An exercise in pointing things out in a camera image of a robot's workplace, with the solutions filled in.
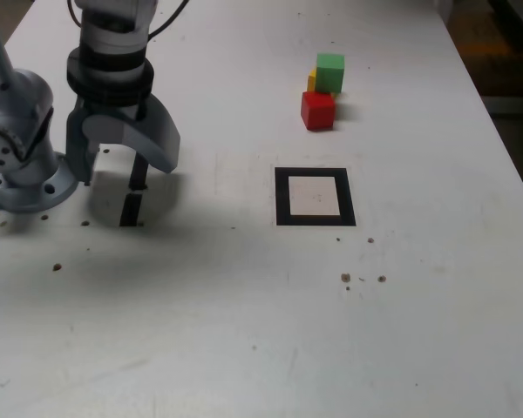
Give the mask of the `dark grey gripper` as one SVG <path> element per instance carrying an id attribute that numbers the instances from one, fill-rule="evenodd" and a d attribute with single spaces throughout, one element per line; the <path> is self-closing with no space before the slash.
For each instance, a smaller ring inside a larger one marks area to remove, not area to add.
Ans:
<path id="1" fill-rule="evenodd" d="M 137 104 L 115 106 L 79 97 L 66 122 L 65 159 L 78 182 L 89 185 L 98 148 L 123 145 L 164 173 L 178 165 L 180 134 L 166 107 L 151 95 Z"/>

